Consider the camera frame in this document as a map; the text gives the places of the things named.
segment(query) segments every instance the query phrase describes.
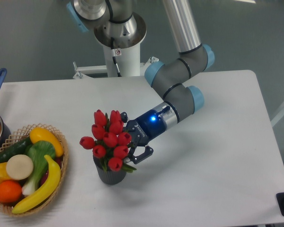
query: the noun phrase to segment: woven basket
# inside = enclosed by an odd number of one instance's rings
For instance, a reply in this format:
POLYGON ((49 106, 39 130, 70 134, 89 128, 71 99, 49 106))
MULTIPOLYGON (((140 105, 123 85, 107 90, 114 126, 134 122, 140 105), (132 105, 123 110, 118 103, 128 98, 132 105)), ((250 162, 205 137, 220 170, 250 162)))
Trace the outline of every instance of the woven basket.
POLYGON ((45 129, 49 130, 50 132, 52 132, 55 135, 55 137, 62 144, 62 147, 63 147, 63 150, 64 150, 64 155, 63 155, 63 160, 62 160, 61 179, 60 179, 60 182, 59 182, 57 188, 55 189, 55 191, 43 203, 41 203, 41 205, 39 205, 39 206, 37 206, 37 207, 27 211, 27 212, 24 212, 22 214, 13 214, 11 212, 13 207, 7 206, 7 205, 3 205, 3 204, 0 203, 0 212, 2 212, 4 214, 7 214, 7 215, 9 215, 11 217, 23 217, 23 216, 35 214, 35 213, 39 212, 40 210, 42 210, 56 196, 57 192, 59 191, 59 189, 61 187, 63 179, 65 177, 65 172, 66 172, 66 168, 67 168, 67 164, 68 164, 68 146, 67 146, 67 142, 66 142, 65 136, 63 136, 63 134, 58 129, 56 129, 55 127, 53 127, 51 125, 46 125, 46 124, 38 124, 38 125, 36 125, 36 124, 33 124, 33 125, 28 125, 26 127, 23 127, 22 129, 18 129, 18 131, 14 132, 12 135, 9 136, 8 139, 5 140, 5 143, 0 148, 0 152, 3 151, 6 147, 9 147, 10 145, 12 145, 12 144, 14 144, 14 143, 24 139, 25 137, 28 137, 30 131, 33 128, 35 128, 35 127, 41 127, 41 128, 45 128, 45 129))

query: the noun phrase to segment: white table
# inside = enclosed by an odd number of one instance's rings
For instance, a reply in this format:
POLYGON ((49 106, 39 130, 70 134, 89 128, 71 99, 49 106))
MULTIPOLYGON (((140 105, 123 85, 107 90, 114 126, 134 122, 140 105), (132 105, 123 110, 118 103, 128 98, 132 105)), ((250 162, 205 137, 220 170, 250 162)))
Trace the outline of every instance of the white table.
POLYGON ((221 227, 284 222, 276 193, 284 166, 252 71, 200 73, 205 105, 150 142, 153 155, 115 186, 103 184, 91 151, 97 109, 134 119, 162 100, 143 77, 5 83, 0 115, 12 131, 52 124, 69 144, 70 164, 55 201, 1 226, 221 227))

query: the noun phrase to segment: gray flower pot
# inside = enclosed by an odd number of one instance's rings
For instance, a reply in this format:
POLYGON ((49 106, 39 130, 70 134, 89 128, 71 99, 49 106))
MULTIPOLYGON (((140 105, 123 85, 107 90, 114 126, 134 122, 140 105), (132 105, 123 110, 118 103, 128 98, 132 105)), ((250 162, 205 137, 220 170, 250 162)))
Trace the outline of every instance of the gray flower pot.
POLYGON ((101 181, 103 181, 106 184, 117 184, 119 182, 121 182, 125 176, 126 176, 126 171, 124 170, 120 170, 120 171, 112 171, 111 169, 109 169, 109 167, 107 168, 107 171, 104 171, 102 169, 102 166, 100 164, 100 159, 93 157, 99 177, 101 179, 101 181))

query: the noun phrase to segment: orange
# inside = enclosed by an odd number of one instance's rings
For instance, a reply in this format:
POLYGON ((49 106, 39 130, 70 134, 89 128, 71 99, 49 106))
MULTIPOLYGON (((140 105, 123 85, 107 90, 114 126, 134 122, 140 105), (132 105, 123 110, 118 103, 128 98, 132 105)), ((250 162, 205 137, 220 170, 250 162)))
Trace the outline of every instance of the orange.
POLYGON ((4 181, 0 183, 0 202, 16 202, 22 195, 22 187, 16 181, 4 181))

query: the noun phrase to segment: light blue joint cap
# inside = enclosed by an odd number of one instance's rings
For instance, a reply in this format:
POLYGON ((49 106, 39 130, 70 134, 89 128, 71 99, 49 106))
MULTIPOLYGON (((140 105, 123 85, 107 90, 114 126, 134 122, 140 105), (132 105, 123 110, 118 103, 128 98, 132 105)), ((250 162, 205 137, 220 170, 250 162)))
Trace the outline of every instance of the light blue joint cap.
POLYGON ((207 52, 207 66, 206 66, 206 69, 205 69, 205 70, 207 70, 214 63, 214 53, 213 53, 213 51, 212 51, 212 49, 209 45, 203 44, 203 47, 205 48, 205 50, 207 52))
POLYGON ((152 63, 149 67, 147 67, 144 77, 146 81, 149 83, 149 85, 152 87, 152 82, 155 79, 157 72, 159 69, 164 65, 161 61, 156 61, 152 63))
POLYGON ((71 3, 67 3, 66 8, 70 12, 72 18, 75 20, 75 23, 77 24, 78 28, 81 32, 88 32, 89 30, 85 27, 85 25, 82 23, 78 15, 76 14, 75 10, 73 9, 71 3))
POLYGON ((200 91, 200 89, 195 86, 189 86, 187 88, 191 91, 191 94, 193 95, 194 98, 194 103, 195 103, 194 113, 195 113, 204 106, 204 96, 200 91))

